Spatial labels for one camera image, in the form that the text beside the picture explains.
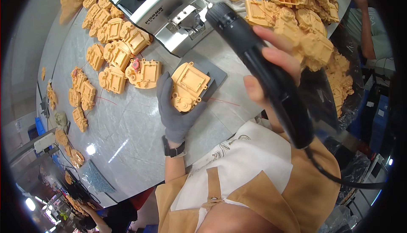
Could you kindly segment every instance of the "red thread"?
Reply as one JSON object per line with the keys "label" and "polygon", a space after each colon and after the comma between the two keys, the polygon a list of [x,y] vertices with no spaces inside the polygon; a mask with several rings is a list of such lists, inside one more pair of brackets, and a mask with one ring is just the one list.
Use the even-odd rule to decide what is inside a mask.
{"label": "red thread", "polygon": [[239,106],[239,107],[240,107],[240,105],[238,105],[238,104],[236,104],[236,103],[227,102],[227,101],[225,101],[225,100],[219,100],[219,99],[215,99],[215,98],[209,98],[209,99],[217,100],[217,101],[220,101],[220,102],[223,102],[223,103],[230,103],[230,104],[233,104],[233,105],[236,105],[236,106]]}
{"label": "red thread", "polygon": [[108,100],[108,99],[106,99],[106,98],[102,98],[102,97],[100,97],[100,96],[96,96],[96,98],[101,98],[101,99],[107,100],[108,102],[113,103],[114,105],[117,105],[116,103],[114,103],[114,102],[112,102],[111,100]]}

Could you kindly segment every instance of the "cable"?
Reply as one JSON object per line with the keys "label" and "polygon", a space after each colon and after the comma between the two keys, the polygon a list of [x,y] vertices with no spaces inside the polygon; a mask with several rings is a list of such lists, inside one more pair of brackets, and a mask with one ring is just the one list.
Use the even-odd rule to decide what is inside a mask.
{"label": "cable", "polygon": [[308,158],[311,160],[312,164],[321,172],[324,176],[326,176],[328,179],[339,183],[341,185],[349,186],[352,188],[356,189],[365,189],[365,190],[381,190],[383,189],[384,185],[386,184],[385,182],[382,183],[356,183],[356,182],[349,182],[340,178],[337,178],[328,172],[326,172],[321,165],[318,164],[318,162],[314,159],[313,153],[309,147],[305,149],[305,153],[307,154]]}
{"label": "cable", "polygon": [[67,161],[69,162],[69,164],[72,166],[72,167],[69,167],[69,166],[66,166],[66,167],[67,167],[67,168],[72,168],[72,169],[74,169],[75,172],[78,174],[78,182],[79,182],[79,184],[84,188],[85,192],[86,192],[89,196],[92,196],[93,199],[96,201],[96,203],[100,204],[100,200],[99,200],[94,194],[90,193],[90,192],[86,189],[86,187],[84,186],[84,184],[81,182],[81,176],[79,175],[79,173],[78,173],[78,171],[76,170],[76,168],[74,167],[74,165],[72,165],[72,163],[71,163],[68,159],[66,159],[66,157],[65,157],[65,155],[64,155],[64,153],[63,153],[62,151],[61,151],[61,154],[62,154],[62,156],[65,158],[65,160],[67,160]]}

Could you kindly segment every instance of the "watch strap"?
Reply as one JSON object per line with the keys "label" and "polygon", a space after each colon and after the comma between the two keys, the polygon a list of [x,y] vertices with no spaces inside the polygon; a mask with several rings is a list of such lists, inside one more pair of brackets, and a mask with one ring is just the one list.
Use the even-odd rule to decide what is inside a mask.
{"label": "watch strap", "polygon": [[183,153],[184,149],[185,149],[185,141],[177,148],[170,148],[170,145],[168,144],[168,140],[165,137],[165,135],[163,135],[161,137],[162,139],[162,144],[164,146],[164,155],[165,156],[170,156],[171,158],[176,157],[177,155],[180,155],[181,153]]}

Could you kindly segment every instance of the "gray marble table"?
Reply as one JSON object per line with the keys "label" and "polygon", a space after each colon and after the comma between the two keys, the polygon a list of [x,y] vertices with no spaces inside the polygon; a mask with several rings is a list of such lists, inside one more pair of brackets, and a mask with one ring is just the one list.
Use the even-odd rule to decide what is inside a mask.
{"label": "gray marble table", "polygon": [[[39,89],[42,96],[45,96],[46,84],[52,78],[52,87],[58,97],[55,110],[64,111],[71,121],[69,141],[74,149],[84,155],[85,160],[92,160],[116,190],[110,194],[111,198],[119,202],[164,179],[164,155],[160,138],[164,133],[164,126],[158,112],[156,89],[136,89],[127,82],[124,93],[113,94],[99,86],[98,72],[85,60],[87,48],[99,43],[97,38],[89,37],[88,30],[81,27],[86,12],[86,9],[81,9],[66,26],[59,25],[59,16],[55,18],[41,58]],[[229,138],[261,111],[245,92],[243,76],[248,75],[249,71],[219,34],[214,31],[209,33],[192,51],[206,56],[225,71],[227,77],[186,137],[186,165],[194,163],[215,145]],[[179,58],[169,54],[157,41],[153,41],[138,57],[161,61],[163,72],[170,73],[180,62]],[[85,111],[89,124],[85,133],[80,132],[74,123],[74,108],[68,101],[68,89],[72,87],[70,73],[75,66],[82,68],[97,90],[96,105],[91,111]],[[46,67],[44,81],[41,79],[42,67]],[[89,148],[95,148],[95,153],[89,154],[92,150]],[[102,196],[102,206],[114,205],[103,193],[96,195],[98,198]]]}

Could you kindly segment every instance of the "gloved hand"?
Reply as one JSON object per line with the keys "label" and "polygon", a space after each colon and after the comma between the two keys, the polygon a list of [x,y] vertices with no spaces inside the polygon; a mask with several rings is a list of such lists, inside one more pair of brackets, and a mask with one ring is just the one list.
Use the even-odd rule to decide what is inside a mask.
{"label": "gloved hand", "polygon": [[173,79],[170,73],[165,72],[157,82],[158,110],[166,128],[167,140],[180,144],[185,141],[186,133],[205,110],[206,102],[199,102],[190,112],[181,114],[171,103],[172,89]]}

